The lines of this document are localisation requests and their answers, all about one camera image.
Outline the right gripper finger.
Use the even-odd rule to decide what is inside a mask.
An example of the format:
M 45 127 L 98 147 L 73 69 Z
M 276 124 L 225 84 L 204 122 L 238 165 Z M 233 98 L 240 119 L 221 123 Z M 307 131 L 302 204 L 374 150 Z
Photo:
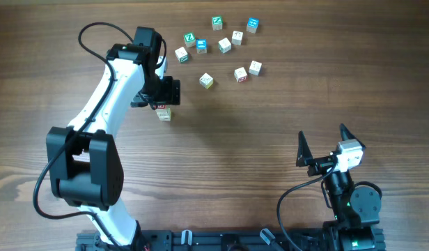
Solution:
M 305 138 L 304 132 L 301 130 L 298 132 L 298 150 L 297 150 L 297 167 L 305 167 L 312 165 L 313 156 L 311 154 L 308 142 Z
M 365 144 L 356 138 L 343 123 L 340 124 L 339 130 L 343 141 L 355 139 L 357 142 L 359 142 L 363 151 L 366 149 Z

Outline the plain white block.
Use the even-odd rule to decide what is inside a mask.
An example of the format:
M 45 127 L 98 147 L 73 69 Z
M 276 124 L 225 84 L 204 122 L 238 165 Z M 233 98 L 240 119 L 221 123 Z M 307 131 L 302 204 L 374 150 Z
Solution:
M 171 116 L 171 109 L 170 108 L 156 109 L 156 114 L 158 115 L 158 117 L 160 117 L 160 116 Z

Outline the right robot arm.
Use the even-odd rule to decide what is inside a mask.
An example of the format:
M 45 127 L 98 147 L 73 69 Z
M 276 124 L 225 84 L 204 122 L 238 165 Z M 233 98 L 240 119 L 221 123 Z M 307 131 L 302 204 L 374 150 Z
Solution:
M 322 231 L 330 250 L 385 250 L 380 223 L 382 191 L 374 183 L 355 183 L 350 170 L 361 164 L 366 146 L 344 124 L 341 141 L 329 155 L 314 158 L 304 133 L 298 133 L 296 165 L 307 167 L 308 176 L 321 178 L 321 189 L 335 220 L 325 222 Z

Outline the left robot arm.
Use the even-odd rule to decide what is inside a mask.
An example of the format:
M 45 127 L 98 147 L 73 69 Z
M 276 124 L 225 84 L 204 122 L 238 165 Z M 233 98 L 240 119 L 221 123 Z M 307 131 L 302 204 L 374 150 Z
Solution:
M 48 163 L 34 191 L 33 207 L 44 218 L 55 219 L 40 208 L 42 181 L 50 179 L 52 193 L 96 226 L 96 239 L 78 250 L 149 250 L 140 224 L 127 212 L 120 194 L 124 172 L 115 136 L 131 107 L 157 109 L 180 104 L 180 81 L 165 76 L 166 42 L 153 28 L 139 26 L 129 43 L 115 44 L 105 56 L 105 70 L 90 100 L 65 128 L 47 134 Z

